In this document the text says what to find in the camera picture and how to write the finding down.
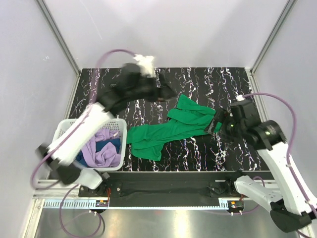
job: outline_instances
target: green garment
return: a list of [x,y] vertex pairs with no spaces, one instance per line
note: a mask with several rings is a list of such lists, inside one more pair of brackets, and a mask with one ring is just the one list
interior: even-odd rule
[[[206,135],[204,129],[215,113],[215,110],[199,106],[185,95],[181,95],[177,109],[172,109],[167,114],[169,122],[132,127],[128,131],[127,144],[131,144],[132,155],[160,161],[164,143],[195,135]],[[220,127],[221,124],[218,123],[215,132],[219,131]]]

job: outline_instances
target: purple cloth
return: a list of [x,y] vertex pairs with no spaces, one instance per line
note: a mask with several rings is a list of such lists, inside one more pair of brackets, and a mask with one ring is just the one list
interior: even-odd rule
[[99,130],[81,149],[84,159],[89,167],[117,167],[120,164],[121,155],[117,154],[112,143],[105,145],[101,151],[96,152],[96,142],[114,139],[117,131],[110,131],[107,128]]

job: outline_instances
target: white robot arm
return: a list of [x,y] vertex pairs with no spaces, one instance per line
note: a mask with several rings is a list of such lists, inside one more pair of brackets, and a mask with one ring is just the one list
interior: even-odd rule
[[105,178],[98,171],[85,168],[74,161],[77,154],[107,121],[119,111],[126,109],[128,102],[138,99],[162,102],[176,96],[163,74],[158,75],[160,87],[157,87],[152,58],[137,57],[139,63],[126,64],[121,69],[121,77],[115,84],[98,92],[97,101],[90,104],[58,140],[51,145],[41,145],[38,148],[41,157],[54,150],[46,163],[62,184],[77,183],[95,190],[96,194],[104,193]]
[[219,133],[225,142],[236,144],[238,140],[245,139],[257,150],[281,191],[281,194],[273,192],[238,171],[225,183],[229,194],[242,194],[254,200],[270,213],[274,223],[286,233],[309,225],[316,218],[316,198],[290,157],[294,174],[310,198],[309,204],[301,193],[287,164],[288,144],[279,125],[272,120],[261,122],[254,103],[249,100],[233,103],[230,111],[217,111],[205,131],[212,134],[218,122],[222,123]]

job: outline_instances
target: blue cloth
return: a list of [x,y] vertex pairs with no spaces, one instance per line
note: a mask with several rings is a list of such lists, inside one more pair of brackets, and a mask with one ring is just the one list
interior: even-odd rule
[[[105,145],[107,145],[108,143],[112,143],[115,146],[115,149],[117,150],[117,153],[119,153],[120,150],[120,146],[121,146],[121,142],[120,142],[120,138],[117,139],[109,139],[109,140],[104,140],[104,141],[98,141],[96,142],[96,152],[99,152],[102,150],[102,148],[104,148]],[[78,153],[78,155],[76,156],[76,161],[78,161],[80,164],[82,164],[85,167],[89,166],[87,165],[85,159],[84,159],[84,155],[83,152],[80,151]]]

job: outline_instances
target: white plastic basket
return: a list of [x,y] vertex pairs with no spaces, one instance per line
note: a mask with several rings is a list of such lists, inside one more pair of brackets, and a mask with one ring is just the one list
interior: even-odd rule
[[[77,119],[65,119],[62,120],[55,131],[53,141],[60,138],[76,121]],[[108,128],[109,130],[118,131],[118,137],[121,141],[121,146],[119,154],[121,154],[120,164],[117,167],[106,167],[106,168],[94,168],[98,171],[116,171],[123,166],[123,160],[125,155],[125,146],[127,143],[127,123],[123,119],[112,119],[109,122],[105,123],[102,128]]]

